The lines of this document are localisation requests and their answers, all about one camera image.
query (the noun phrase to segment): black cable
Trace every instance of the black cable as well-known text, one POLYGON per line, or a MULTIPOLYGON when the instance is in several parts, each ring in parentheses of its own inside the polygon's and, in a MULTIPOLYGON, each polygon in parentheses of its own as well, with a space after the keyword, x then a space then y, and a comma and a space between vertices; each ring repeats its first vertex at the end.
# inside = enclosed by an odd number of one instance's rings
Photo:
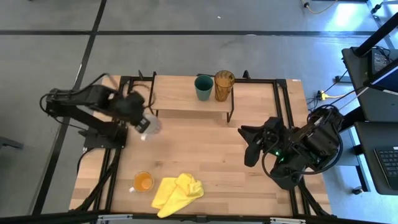
MULTIPOLYGON (((338 112, 338 108, 337 108, 337 106, 335 106, 335 105, 331 105, 331 104, 329 104, 329 105, 322 105, 322 106, 318 107, 316 110, 314 110, 312 113, 310 113, 310 114, 307 116, 307 122, 308 122, 309 118, 311 117, 311 115, 313 115, 316 111, 318 111, 318 110, 320 110, 320 109, 323 109, 323 108, 327 108, 327 107, 329 107, 329 106, 332 107, 333 109, 335 109, 335 110, 338 112)), ((329 111, 328 116, 324 119, 324 124, 329 120, 329 117, 331 116, 331 114, 332 114, 332 110, 329 111)))
MULTIPOLYGON (((133 86, 131 88, 134 88, 134 86, 143 86, 150 92, 150 88, 147 85, 144 85, 144 84, 133 84, 133 86)), ((148 106, 145 106, 144 108, 150 108, 155 103, 155 101, 156 101, 156 94, 152 93, 152 102, 149 102, 148 106)))
POLYGON ((54 120, 55 120, 56 122, 60 123, 60 124, 66 124, 67 126, 71 126, 71 127, 74 127, 74 128, 80 129, 80 130, 83 130, 83 131, 87 131, 87 129, 84 129, 84 128, 82 128, 82 127, 79 127, 79 126, 76 126, 76 125, 73 125, 73 124, 67 124, 67 123, 64 123, 64 122, 62 122, 62 121, 59 121, 59 120, 57 120, 57 118, 54 118, 54 120))
MULTIPOLYGON (((77 91, 71 90, 69 93, 57 93, 57 94, 58 95, 76 95, 78 93, 83 92, 84 90, 86 90, 90 86, 94 85, 94 83, 96 83, 100 78, 104 77, 105 75, 109 76, 109 73, 102 73, 101 75, 99 75, 97 78, 95 78, 91 83, 89 83, 86 87, 82 88, 81 90, 77 90, 77 91)), ((55 94, 54 93, 46 93, 42 97, 40 97, 40 100, 39 100, 40 109, 46 114, 48 114, 48 113, 46 112, 46 110, 43 107, 43 99, 46 96, 50 96, 50 95, 55 95, 55 94)), ((61 121, 57 120, 56 118, 54 118, 54 120, 56 122, 60 123, 60 124, 66 124, 68 126, 71 126, 71 127, 74 127, 74 128, 78 128, 78 129, 83 130, 83 131, 87 131, 86 129, 84 129, 82 127, 79 127, 79 126, 76 126, 76 125, 73 125, 73 124, 67 124, 67 123, 61 122, 61 121)))
MULTIPOLYGON (((337 80, 335 80, 335 82, 334 82, 334 84, 332 84, 331 86, 329 86, 329 88, 327 88, 325 91, 324 91, 324 93, 326 93, 328 90, 330 90, 334 85, 336 85, 338 82, 340 82, 340 80, 347 74, 347 72, 348 72, 348 70, 346 70, 345 71, 345 73, 337 80)), ((312 103, 312 102, 314 102, 314 106, 312 107, 312 108, 310 108, 310 109, 308 109, 309 111, 313 111, 317 106, 318 106, 318 102, 319 102, 319 97, 320 97, 320 95, 318 94, 318 93, 316 93, 315 94, 315 96, 313 97, 313 98, 309 98, 309 99, 306 99, 306 100, 311 100, 312 99, 312 101, 310 101, 310 102, 308 102, 307 103, 307 105, 309 105, 310 103, 312 103)))
POLYGON ((271 177, 271 175, 268 173, 267 169, 266 169, 266 164, 265 164, 265 159, 266 159, 266 155, 279 143, 279 137, 275 136, 277 138, 276 142, 266 151, 264 151, 263 155, 262 155, 262 159, 261 159, 261 166, 263 171, 266 173, 266 175, 271 178, 271 179, 275 179, 275 177, 271 177))
POLYGON ((317 171, 312 171, 312 172, 294 171, 291 174, 315 175, 315 174, 320 174, 320 173, 332 168, 334 165, 336 165, 336 163, 339 161, 339 159, 340 159, 340 157, 341 157, 341 155, 343 153, 343 140, 341 140, 340 134, 338 133, 336 127, 334 125, 332 125, 332 128, 333 128, 333 131, 335 132, 335 134, 337 135, 337 138, 338 138, 338 141, 339 141, 339 144, 340 144, 339 151, 337 153, 337 156, 335 157, 335 160, 333 160, 333 162, 330 165, 324 167, 323 169, 317 170, 317 171))
MULTIPOLYGON (((354 48, 350 47, 351 51, 355 54, 354 48)), ((390 54, 391 54, 391 50, 384 48, 384 47, 380 47, 380 46, 374 46, 372 47, 368 52, 370 52, 372 49, 376 49, 380 52, 381 55, 385 56, 385 58, 391 62, 392 59, 390 58, 390 54)), ((366 52, 366 54, 364 54, 363 56, 359 57, 359 58, 364 58, 368 56, 368 52, 366 52)))
POLYGON ((332 88, 334 85, 336 85, 338 82, 340 82, 340 80, 347 74, 348 70, 345 71, 345 73, 338 79, 335 80, 334 84, 331 85, 327 90, 324 91, 324 93, 326 93, 328 90, 330 90, 330 88, 332 88))
POLYGON ((87 149, 87 150, 80 156, 79 161, 77 162, 76 175, 79 174, 79 169, 80 169, 80 162, 81 162, 81 160, 83 159, 83 157, 84 157, 87 153, 91 152, 91 150, 93 150, 93 149, 92 149, 92 148, 91 148, 91 149, 87 149))

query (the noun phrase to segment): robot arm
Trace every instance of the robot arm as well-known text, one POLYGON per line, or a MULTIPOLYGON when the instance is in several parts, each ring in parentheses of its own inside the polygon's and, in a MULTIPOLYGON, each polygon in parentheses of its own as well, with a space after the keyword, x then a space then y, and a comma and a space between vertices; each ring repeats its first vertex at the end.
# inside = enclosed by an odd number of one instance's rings
POLYGON ((84 111, 79 111, 77 106, 103 113, 112 118, 128 122, 135 126, 139 133, 143 133, 150 122, 143 116, 145 99, 136 91, 123 97, 118 91, 103 85, 91 85, 82 90, 58 90, 52 89, 46 94, 47 105, 45 112, 51 117, 69 116, 85 123, 97 131, 107 134, 105 127, 99 123, 91 123, 96 120, 84 116, 84 111))
POLYGON ((261 150, 264 154, 274 154, 277 156, 274 168, 270 175, 265 169, 264 172, 282 189, 292 189, 303 174, 324 172, 340 158, 343 143, 337 130, 342 121, 338 109, 326 105, 310 114, 307 125, 302 128, 288 130, 280 118, 269 118, 260 127, 242 126, 238 131, 249 145, 244 163, 254 166, 261 150), (314 171, 305 172, 308 167, 314 171))

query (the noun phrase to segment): black metal frame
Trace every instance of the black metal frame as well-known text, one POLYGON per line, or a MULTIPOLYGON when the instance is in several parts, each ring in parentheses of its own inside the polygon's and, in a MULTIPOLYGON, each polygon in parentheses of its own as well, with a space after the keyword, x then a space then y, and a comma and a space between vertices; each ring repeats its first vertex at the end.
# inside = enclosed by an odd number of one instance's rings
MULTIPOLYGON (((154 80, 155 80, 155 76, 156 75, 157 75, 156 72, 153 72, 152 77, 144 77, 142 75, 141 71, 139 70, 139 76, 138 77, 122 76, 121 79, 120 79, 119 91, 123 92, 123 89, 124 89, 125 85, 128 83, 127 93, 130 93, 132 88, 133 88, 133 86, 134 86, 134 81, 152 82, 152 85, 151 85, 151 88, 150 88, 150 95, 149 95, 149 102, 151 102, 152 94, 153 94, 153 87, 154 87, 154 80)), ((288 123, 289 123, 290 128, 293 127, 293 116, 292 116, 292 110, 291 110, 291 107, 290 107, 289 93, 287 91, 286 80, 284 80, 284 79, 278 79, 278 80, 276 80, 276 79, 252 79, 250 77, 250 75, 249 75, 249 72, 247 70, 245 70, 244 73, 243 73, 243 78, 236 78, 235 79, 235 83, 264 83, 264 84, 272 84, 273 91, 274 91, 274 97, 275 97, 275 107, 276 107, 276 110, 277 110, 277 115, 278 115, 278 117, 283 119, 282 105, 280 103, 279 88, 278 88, 280 86, 282 88, 282 92, 283 92, 283 95, 284 95, 284 102, 285 102, 285 107, 286 107, 288 123)), ((232 110, 231 110, 231 114, 227 115, 227 119, 231 119, 232 113, 234 111, 234 100, 233 99, 234 99, 234 97, 233 97, 233 89, 232 89, 231 90, 232 110)), ((110 155, 110 153, 104 155, 104 157, 107 156, 108 158, 104 158, 104 160, 103 160, 103 164, 102 164, 102 167, 101 167, 101 173, 102 173, 102 170, 106 170, 106 167, 108 166, 109 155, 110 155)), ((112 197, 113 197, 114 185, 116 183, 117 171, 118 170, 117 170, 117 166, 116 166, 116 170, 112 174, 111 181, 109 183, 108 195, 107 195, 106 206, 105 206, 105 209, 108 210, 109 212, 110 212, 110 209, 111 209, 111 201, 112 201, 112 197)), ((298 210, 297 198, 296 198, 296 194, 295 194, 295 190, 294 189, 289 191, 289 197, 290 197, 290 204, 291 204, 291 207, 292 207, 292 213, 293 213, 293 215, 298 215, 299 214, 299 210, 298 210)), ((304 197, 302 197, 302 198, 303 198, 304 208, 308 207, 308 211, 309 211, 308 202, 304 199, 304 197)), ((96 201, 99 201, 99 200, 101 200, 101 195, 100 194, 96 198, 96 201)), ((264 217, 258 217, 257 221, 263 221, 263 219, 264 219, 264 217)))
MULTIPOLYGON (((350 136, 351 140, 354 141, 351 133, 349 134, 349 136, 350 136)), ((359 155, 363 154, 363 149, 360 144, 353 147, 353 153, 355 154, 355 156, 359 156, 359 155)), ((369 192, 371 189, 370 184, 368 182, 368 179, 365 176, 365 169, 362 166, 362 163, 360 161, 358 161, 358 165, 355 166, 355 169, 356 169, 356 172, 359 177, 359 182, 361 183, 362 191, 369 192)))
MULTIPOLYGON (((116 215, 118 219, 154 219, 153 215, 148 215, 145 213, 137 213, 137 214, 125 214, 125 213, 114 213, 112 215, 116 215)), ((32 224, 32 223, 40 223, 40 224, 54 224, 54 223, 86 223, 86 222, 108 222, 109 220, 109 212, 106 210, 97 210, 97 211, 86 211, 86 212, 67 212, 67 213, 52 213, 52 214, 43 214, 41 216, 32 216, 26 215, 22 217, 7 217, 0 219, 1 223, 7 224, 32 224)), ((357 220, 348 220, 344 218, 333 218, 333 217, 324 217, 324 216, 311 216, 311 215, 296 215, 292 217, 296 220, 301 220, 301 222, 294 223, 308 223, 308 224, 372 224, 374 222, 365 222, 365 221, 357 221, 357 220)), ((253 216, 239 216, 239 215, 231 215, 228 217, 219 216, 219 215, 171 215, 163 218, 164 220, 180 220, 180 221, 193 221, 197 223, 206 223, 211 221, 227 221, 227 222, 258 222, 258 217, 253 216)), ((260 220, 263 223, 270 223, 271 221, 278 222, 278 217, 263 217, 260 220)))
POLYGON ((374 31, 272 31, 272 30, 0 30, 0 35, 258 35, 347 37, 374 31))

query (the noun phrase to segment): orange cup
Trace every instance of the orange cup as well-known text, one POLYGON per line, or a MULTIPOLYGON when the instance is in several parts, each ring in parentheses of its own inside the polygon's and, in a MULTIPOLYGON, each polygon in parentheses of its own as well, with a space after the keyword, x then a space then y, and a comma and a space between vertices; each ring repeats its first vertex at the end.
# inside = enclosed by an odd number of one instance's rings
POLYGON ((138 192, 147 192, 153 188, 154 178, 148 172, 139 172, 134 176, 132 186, 138 192))

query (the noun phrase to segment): table leg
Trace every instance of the table leg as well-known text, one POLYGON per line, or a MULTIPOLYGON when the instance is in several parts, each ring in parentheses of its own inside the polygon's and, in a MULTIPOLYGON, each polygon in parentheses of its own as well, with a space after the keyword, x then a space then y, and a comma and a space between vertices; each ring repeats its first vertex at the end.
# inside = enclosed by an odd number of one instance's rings
POLYGON ((365 121, 365 116, 363 115, 362 107, 357 107, 348 114, 344 115, 343 123, 341 124, 340 132, 350 128, 357 121, 365 121))
POLYGON ((234 88, 231 90, 231 112, 226 114, 226 122, 229 123, 231 121, 232 114, 234 113, 235 102, 234 102, 234 88))
POLYGON ((359 163, 359 166, 355 166, 356 172, 358 173, 359 181, 361 182, 362 186, 362 191, 363 192, 369 192, 369 183, 368 180, 366 180, 365 174, 364 174, 364 169, 359 163))
POLYGON ((357 145, 353 147, 355 156, 359 156, 363 154, 363 149, 361 145, 357 145))

